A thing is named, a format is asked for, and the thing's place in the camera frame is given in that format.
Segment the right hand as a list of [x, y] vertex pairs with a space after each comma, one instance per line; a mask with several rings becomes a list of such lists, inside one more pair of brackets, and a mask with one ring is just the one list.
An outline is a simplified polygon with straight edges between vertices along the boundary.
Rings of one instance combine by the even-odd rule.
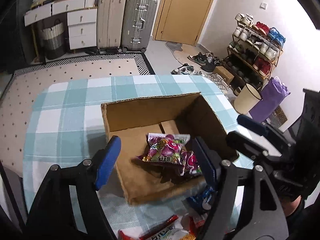
[[290, 198], [280, 198], [280, 202], [286, 217], [304, 207], [304, 199], [301, 196], [297, 197], [294, 201]]

